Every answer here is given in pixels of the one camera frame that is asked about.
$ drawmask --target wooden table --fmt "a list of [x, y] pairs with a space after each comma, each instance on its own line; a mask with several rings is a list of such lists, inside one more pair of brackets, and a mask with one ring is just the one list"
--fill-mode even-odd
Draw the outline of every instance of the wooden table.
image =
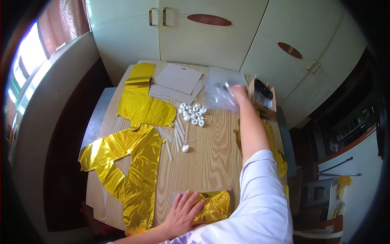
[[[151, 62], [157, 65], [153, 79], [158, 76], [161, 70], [167, 64], [166, 61], [139, 61]], [[202, 72], [204, 78], [209, 68], [191, 64], [178, 64], [185, 68]], [[103, 122], [96, 139], [108, 136], [112, 133], [130, 127], [130, 121], [116, 116], [119, 100], [121, 98], [124, 83], [129, 77], [134, 65], [130, 65], [123, 75], [111, 102], [104, 115]], [[245, 75], [247, 82], [252, 80], [252, 76]], [[199, 93], [195, 103], [202, 103], [204, 89]], [[170, 102], [176, 108], [181, 102], [162, 99]], [[160, 164], [158, 168], [156, 204], [154, 209], [153, 226], [164, 222], [171, 208], [171, 192], [184, 191], [205, 191], [221, 188], [232, 188], [231, 207], [234, 211], [239, 204], [239, 176], [242, 169], [242, 157], [236, 144], [236, 135], [234, 129], [238, 129], [238, 113], [231, 111], [212, 110], [213, 119], [206, 122], [205, 126], [188, 126], [187, 141], [190, 142], [190, 151], [187, 153], [177, 152], [176, 145], [169, 142], [172, 161], [169, 159], [167, 146], [162, 145]], [[270, 124], [274, 130], [275, 147], [283, 151], [282, 138], [276, 117], [273, 115]], [[174, 136], [173, 128], [163, 127], [167, 132]], [[131, 163], [131, 156], [126, 156], [117, 160], [116, 165], [125, 175]], [[283, 184], [287, 185], [287, 177], [281, 178]], [[122, 218], [122, 203], [111, 196], [102, 186], [95, 171], [88, 174], [87, 198], [86, 204], [94, 209], [94, 218], [115, 228], [126, 230]]]

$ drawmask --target clear plastic bag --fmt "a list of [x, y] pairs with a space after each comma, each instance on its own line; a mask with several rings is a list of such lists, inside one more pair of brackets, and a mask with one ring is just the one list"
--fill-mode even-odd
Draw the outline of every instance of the clear plastic bag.
[[228, 90], [233, 85], [245, 85], [248, 88], [243, 73], [210, 68], [210, 72], [205, 78], [204, 104], [210, 109], [239, 111], [238, 104]]

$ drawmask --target white sleeve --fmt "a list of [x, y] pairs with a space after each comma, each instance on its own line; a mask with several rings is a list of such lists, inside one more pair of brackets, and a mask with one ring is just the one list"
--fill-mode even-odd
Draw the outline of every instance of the white sleeve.
[[251, 218], [263, 238], [268, 236], [281, 243], [292, 243], [290, 208], [270, 150], [256, 152], [245, 163], [240, 188], [240, 204], [234, 214]]
[[244, 165], [240, 176], [240, 204], [225, 220], [192, 233], [196, 243], [292, 244], [290, 208], [278, 178], [272, 152], [261, 150]]

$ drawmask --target wall cabinet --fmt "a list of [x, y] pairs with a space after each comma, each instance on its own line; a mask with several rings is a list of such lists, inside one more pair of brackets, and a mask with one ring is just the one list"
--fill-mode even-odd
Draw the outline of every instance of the wall cabinet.
[[160, 60], [158, 0], [90, 0], [88, 16], [101, 59], [114, 85], [130, 64], [140, 59]]
[[[268, 0], [160, 0], [161, 60], [215, 66], [239, 71]], [[166, 7], [166, 26], [163, 8]], [[229, 26], [189, 20], [192, 14], [224, 18]]]
[[[241, 72], [269, 82], [281, 103], [325, 50], [344, 11], [339, 1], [270, 0]], [[296, 49], [302, 58], [282, 50]]]
[[345, 12], [334, 36], [319, 58], [321, 67], [299, 83], [282, 102], [288, 129], [319, 107], [348, 77], [361, 58], [366, 41], [352, 16]]
[[[241, 71], [275, 87], [289, 127], [337, 89], [365, 48], [360, 30], [337, 0], [89, 2], [92, 32], [114, 85], [138, 60]], [[194, 14], [231, 24], [199, 23], [188, 18]], [[302, 58], [281, 49], [279, 42]]]

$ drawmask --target white ribbon roll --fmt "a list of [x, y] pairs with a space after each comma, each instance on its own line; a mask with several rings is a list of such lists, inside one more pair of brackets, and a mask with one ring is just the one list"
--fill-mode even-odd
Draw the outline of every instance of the white ribbon roll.
[[189, 145], [184, 145], [181, 151], [183, 151], [183, 153], [186, 153], [188, 152], [189, 149], [190, 149]]

